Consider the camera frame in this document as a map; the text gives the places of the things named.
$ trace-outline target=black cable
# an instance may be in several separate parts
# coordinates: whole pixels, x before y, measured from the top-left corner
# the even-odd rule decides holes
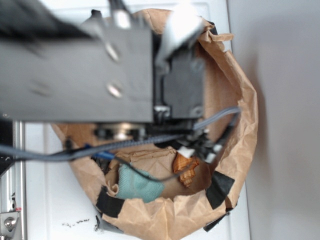
[[[200,123],[196,123],[194,126],[194,130],[199,130],[201,128],[204,128],[210,123],[213,123],[222,117],[229,115],[229,114],[234,114],[233,118],[231,119],[230,123],[228,124],[227,128],[232,126],[234,127],[236,120],[238,118],[240,109],[238,107],[229,107],[226,109],[223,109],[222,111],[218,112],[217,114],[205,119],[204,121]],[[78,148],[75,150],[67,150],[67,151],[60,151],[54,154],[46,155],[46,154],[39,154],[39,153],[33,153],[33,152],[28,152],[20,149],[15,149],[10,146],[2,145],[0,144],[0,152],[3,152],[8,155],[12,156],[21,156],[23,158],[16,158],[13,159],[13,162],[17,161],[26,161],[26,160],[41,160],[41,161],[47,161],[47,162],[65,162],[65,161],[70,161],[70,160],[75,160],[79,158],[83,158],[86,156],[92,156],[94,154],[104,152],[104,151],[110,151],[113,149],[120,149],[120,148],[126,148],[126,147],[132,147],[132,146],[138,146],[138,145],[143,145],[143,144],[150,144],[150,143],[161,143],[161,142],[167,142],[171,141],[174,139],[178,139],[182,137],[183,135],[162,135],[162,136],[153,136],[149,137],[146,140],[141,140],[141,141],[134,141],[134,140],[127,140],[127,141],[121,141],[121,142],[114,142],[114,143],[108,143],[96,147],[91,147],[91,148]],[[131,170],[142,176],[143,178],[153,181],[153,182],[165,182],[174,178],[179,177],[181,174],[189,170],[190,166],[192,163],[195,161],[193,160],[189,165],[187,165],[183,170],[162,178],[162,179],[156,179],[154,177],[149,177],[141,173],[138,169],[135,167],[131,166],[127,161],[124,159],[115,156],[115,160],[119,161],[122,164],[127,165]]]
[[[181,174],[185,173],[186,171],[188,171],[191,167],[191,165],[194,163],[194,161],[196,160],[195,158],[193,158],[192,162],[190,164],[188,164],[187,166],[185,166],[184,169],[182,169],[181,171],[178,171],[177,173],[174,173],[168,177],[165,177],[165,178],[161,178],[161,179],[157,179],[155,177],[152,177],[152,176],[146,176],[144,175],[143,173],[141,173],[137,168],[131,166],[131,164],[129,162],[127,162],[126,160],[122,159],[121,157],[118,157],[118,156],[114,156],[114,159],[117,160],[119,163],[121,164],[125,164],[127,165],[131,170],[133,170],[135,173],[139,174],[141,177],[149,180],[149,181],[152,181],[152,182],[157,182],[157,183],[162,183],[162,182],[166,182],[166,181],[169,181],[171,179],[175,179],[175,178],[178,178],[180,177]]]

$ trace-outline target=gray metal bracket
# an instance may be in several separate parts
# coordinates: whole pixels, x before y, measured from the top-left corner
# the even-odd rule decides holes
[[[0,213],[0,240],[22,240],[22,222],[19,211]]]

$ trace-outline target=brown paper bag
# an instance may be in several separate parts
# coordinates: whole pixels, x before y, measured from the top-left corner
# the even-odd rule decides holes
[[[156,33],[161,34],[170,11],[146,9],[139,14],[147,19]],[[110,163],[111,171],[106,176],[89,157],[70,163],[83,190],[102,212],[102,219],[125,234],[143,240],[179,240],[220,219],[237,205],[256,147],[257,95],[232,53],[224,51],[222,42],[231,40],[233,35],[213,35],[210,30],[214,27],[205,22],[205,30],[197,44],[198,56],[206,63],[205,117],[231,106],[239,106],[242,110],[239,124],[219,161],[212,165],[201,162],[195,168],[196,175],[190,188],[185,188],[178,179],[166,182],[161,196],[149,203],[138,198],[121,200],[112,197],[118,181],[119,166],[115,161]],[[229,120],[226,117],[209,127],[213,141]],[[62,141],[70,136],[77,146],[103,143],[92,135],[93,124],[52,127]],[[163,178],[172,174],[176,151],[144,145],[124,148],[117,154],[132,162],[133,166]]]

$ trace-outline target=gray cable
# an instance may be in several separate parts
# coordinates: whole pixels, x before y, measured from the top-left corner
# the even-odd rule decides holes
[[[16,149],[10,146],[1,145],[0,144],[0,153],[4,153],[6,155],[16,156],[20,158],[26,159],[33,159],[33,160],[43,160],[43,161],[53,161],[53,162],[64,162],[73,159],[79,159],[86,156],[91,156],[96,153],[100,153],[103,151],[111,151],[114,149],[122,149],[128,147],[134,147],[139,145],[145,144],[158,144],[163,142],[168,142],[174,139],[178,139],[183,135],[161,135],[161,136],[153,136],[149,137],[146,140],[134,141],[134,140],[127,140],[127,141],[120,141],[114,143],[108,143],[92,148],[84,148],[79,151],[74,152],[59,152],[51,155],[47,154],[40,154],[40,153],[33,153],[29,151],[24,151],[20,149]]]
[[[208,126],[209,124],[212,124],[213,122],[216,122],[219,119],[223,118],[224,116],[227,116],[229,114],[238,114],[240,112],[241,112],[241,109],[238,106],[227,107],[227,108],[219,111],[215,115],[212,115],[209,118],[207,118],[201,122],[196,123],[193,127],[193,130],[196,131],[199,129],[203,129],[206,126]]]
[[[236,114],[236,113],[239,113],[240,111],[241,110],[239,107],[225,108],[222,111],[218,112],[217,114],[203,120],[202,122],[196,123],[193,127],[193,130],[202,129],[207,125],[218,121],[219,119],[223,118],[226,115]],[[7,145],[0,144],[0,153],[10,155],[10,156],[20,157],[25,160],[30,159],[30,160],[52,161],[52,162],[64,162],[64,161],[83,158],[86,156],[92,156],[96,153],[100,153],[103,151],[111,151],[115,149],[135,147],[135,146],[145,145],[145,144],[159,144],[159,143],[169,142],[175,139],[179,139],[183,136],[184,135],[182,134],[152,136],[152,137],[149,137],[148,139],[140,140],[140,141],[126,140],[126,141],[104,144],[104,145],[100,145],[92,148],[83,148],[83,149],[79,149],[71,152],[62,151],[62,152],[58,152],[51,155],[24,151],[24,150],[16,149]]]

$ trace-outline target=brown paper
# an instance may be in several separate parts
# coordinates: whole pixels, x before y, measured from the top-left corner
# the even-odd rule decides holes
[[[142,14],[152,29],[161,34],[170,14],[168,10],[147,9]],[[205,22],[204,33],[198,38],[197,54],[205,60],[205,117],[231,106],[242,110],[238,126],[230,137],[219,161],[211,166],[201,163],[195,168],[190,189],[178,179],[165,183],[161,197],[144,203],[142,199],[127,199],[117,218],[103,214],[102,218],[124,231],[144,240],[179,240],[190,233],[217,220],[226,213],[226,208],[237,204],[241,188],[249,171],[257,142],[258,105],[257,95],[250,81],[230,51],[224,52],[222,41],[229,41],[232,34],[213,35],[214,25]],[[212,140],[222,133],[230,117],[225,117],[209,126]],[[54,130],[63,141],[70,136],[77,146],[84,143],[99,145],[93,136],[93,124],[59,124]],[[158,178],[172,174],[175,157],[172,148],[158,149],[153,145],[124,148],[118,156],[131,161],[140,169]],[[89,157],[73,161],[71,167],[80,185],[95,205],[101,186],[112,188],[118,181],[118,164],[111,162],[111,170],[103,176],[102,171]],[[212,209],[206,189],[211,173],[216,170],[235,180],[226,200]]]

